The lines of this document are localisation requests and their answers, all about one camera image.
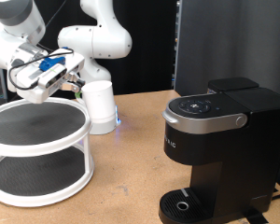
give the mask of two-tier stand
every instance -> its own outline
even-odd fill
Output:
[[[36,207],[83,189],[94,170],[90,129],[86,108],[70,100],[0,106],[0,202]]]

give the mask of black backdrop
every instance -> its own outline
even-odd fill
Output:
[[[63,0],[35,0],[35,3],[47,24]],[[63,27],[96,25],[96,20],[86,15],[79,4],[79,0],[67,0],[46,31],[40,42],[42,45],[58,48],[57,36]],[[128,57],[97,60],[110,71],[114,93],[171,89],[176,0],[114,0],[114,11],[119,23],[133,39]],[[58,94],[69,95],[64,91]]]

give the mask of white robotic arm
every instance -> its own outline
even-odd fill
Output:
[[[58,45],[83,55],[85,64],[80,74],[87,83],[111,80],[110,73],[95,59],[126,57],[132,48],[132,38],[116,19],[113,0],[81,0],[80,5],[86,14],[97,20],[97,26],[63,28]]]
[[[82,55],[58,49],[49,57],[64,58],[44,61],[48,53],[35,44],[45,30],[33,0],[0,0],[0,68],[8,72],[8,89],[34,104],[43,103],[59,89],[78,92],[83,85],[76,74],[84,65]]]

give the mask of coffee maker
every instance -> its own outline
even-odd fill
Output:
[[[268,211],[280,166],[280,95],[247,78],[209,82],[162,113],[164,151],[192,165],[189,188],[163,195],[164,224],[221,224]]]

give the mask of table surface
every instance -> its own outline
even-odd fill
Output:
[[[19,208],[0,203],[0,223],[148,223],[161,224],[163,194],[189,186],[191,167],[163,152],[165,121],[161,112],[175,91],[115,97],[122,123],[109,134],[91,136],[95,162],[91,182],[60,203]],[[280,224],[280,199],[264,216]],[[248,224],[245,218],[231,224]]]

